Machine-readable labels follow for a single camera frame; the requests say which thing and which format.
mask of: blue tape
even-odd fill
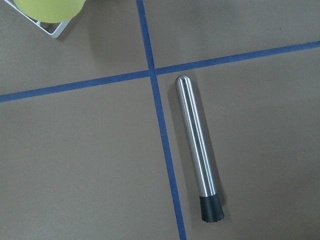
[[[88,87],[93,87],[98,85],[111,84],[111,83],[122,82],[127,80],[140,79],[145,77],[149,77],[148,70],[131,72],[131,73],[115,75],[115,76],[107,76],[107,77],[102,77],[97,79],[86,80],[86,81],[78,81],[78,82],[62,84],[58,86],[49,86],[49,87],[33,89],[28,91],[15,92],[10,94],[0,95],[0,103],[18,100],[18,99],[32,98],[32,97],[41,96],[41,95],[60,93],[60,92],[70,91],[75,89],[83,89],[83,88],[88,88]]]
[[[277,55],[277,54],[285,54],[285,53],[296,52],[296,51],[307,50],[307,49],[314,49],[314,48],[320,48],[320,41],[272,48],[272,49],[261,50],[261,51],[253,51],[248,53],[242,53],[242,54],[237,54],[232,56],[224,56],[224,57],[213,58],[213,59],[202,60],[202,61],[194,61],[194,62],[183,63],[183,64],[178,64],[173,66],[165,66],[165,67],[156,68],[155,73],[156,75],[169,74],[169,73],[181,72],[181,71],[186,71],[191,69],[209,67],[209,66],[214,66],[219,64],[238,62],[243,60],[261,58],[261,57]]]
[[[169,184],[170,184],[170,190],[171,190],[171,195],[172,195],[176,223],[177,223],[180,239],[186,240],[187,239],[186,230],[185,230],[184,219],[183,219],[181,205],[180,205],[180,199],[179,199],[179,193],[178,193],[178,187],[177,187],[177,182],[176,182],[174,165],[172,162],[172,156],[171,156],[171,151],[170,151],[170,146],[169,146],[169,139],[168,139],[168,134],[167,134],[167,127],[166,127],[166,121],[165,121],[165,116],[164,116],[164,110],[162,108],[158,79],[157,79],[157,75],[155,72],[154,56],[153,56],[152,48],[151,48],[151,42],[150,42],[150,36],[149,36],[149,31],[148,31],[148,25],[147,25],[147,19],[146,19],[146,13],[145,13],[145,7],[144,7],[143,0],[136,0],[136,5],[138,8],[138,13],[139,13],[140,26],[141,26],[141,31],[142,31],[143,43],[144,43],[144,50],[145,50],[146,60],[148,63],[148,68],[149,68],[149,75],[150,75],[151,87],[152,87],[152,92],[153,92],[154,105],[155,105],[156,115],[157,115],[157,119],[158,119],[159,129],[160,129],[160,135],[161,135],[161,141],[162,141],[162,148],[163,148],[163,152],[164,152],[166,170],[167,170],[168,177],[169,177]]]

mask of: rubber tip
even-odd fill
[[[225,217],[218,195],[200,196],[201,217],[207,223],[217,222]]]

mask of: yellow object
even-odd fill
[[[72,19],[86,0],[13,0],[30,18],[44,23],[61,23]]]

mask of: metal rod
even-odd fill
[[[223,219],[224,213],[214,184],[191,79],[185,75],[179,76],[175,87],[200,195],[202,220],[216,222]]]

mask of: white wire stand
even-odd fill
[[[45,23],[41,21],[34,20],[27,15],[25,15],[12,0],[4,0],[7,2],[11,7],[13,7],[15,10],[17,10],[19,13],[21,13],[23,16],[25,16],[27,19],[30,20],[33,24],[38,26],[42,31],[44,31],[46,34],[48,34],[50,37],[56,39],[59,37],[61,32],[65,29],[65,27],[68,25],[68,23],[71,21],[71,19],[67,21],[63,21],[60,23]]]

